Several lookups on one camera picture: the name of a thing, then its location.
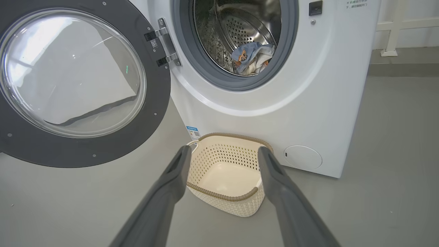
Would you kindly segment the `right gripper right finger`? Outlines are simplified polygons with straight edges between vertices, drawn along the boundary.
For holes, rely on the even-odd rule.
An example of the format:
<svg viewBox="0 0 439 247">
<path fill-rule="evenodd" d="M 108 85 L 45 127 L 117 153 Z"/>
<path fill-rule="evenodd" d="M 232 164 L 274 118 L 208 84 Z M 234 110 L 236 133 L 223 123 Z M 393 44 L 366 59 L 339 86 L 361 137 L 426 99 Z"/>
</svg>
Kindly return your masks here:
<svg viewBox="0 0 439 247">
<path fill-rule="evenodd" d="M 286 247 L 340 247 L 301 189 L 267 147 L 258 150 L 265 196 L 275 206 Z"/>
</svg>

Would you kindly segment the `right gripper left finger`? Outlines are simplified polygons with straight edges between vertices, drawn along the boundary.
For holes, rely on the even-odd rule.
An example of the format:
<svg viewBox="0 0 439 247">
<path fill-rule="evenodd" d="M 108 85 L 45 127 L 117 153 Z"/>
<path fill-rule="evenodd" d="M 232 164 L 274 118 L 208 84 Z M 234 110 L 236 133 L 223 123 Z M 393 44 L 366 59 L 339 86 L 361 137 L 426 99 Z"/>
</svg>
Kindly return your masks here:
<svg viewBox="0 0 439 247">
<path fill-rule="evenodd" d="M 111 242 L 111 247 L 166 246 L 175 204 L 187 187 L 191 153 L 190 146 L 180 147 Z"/>
</svg>

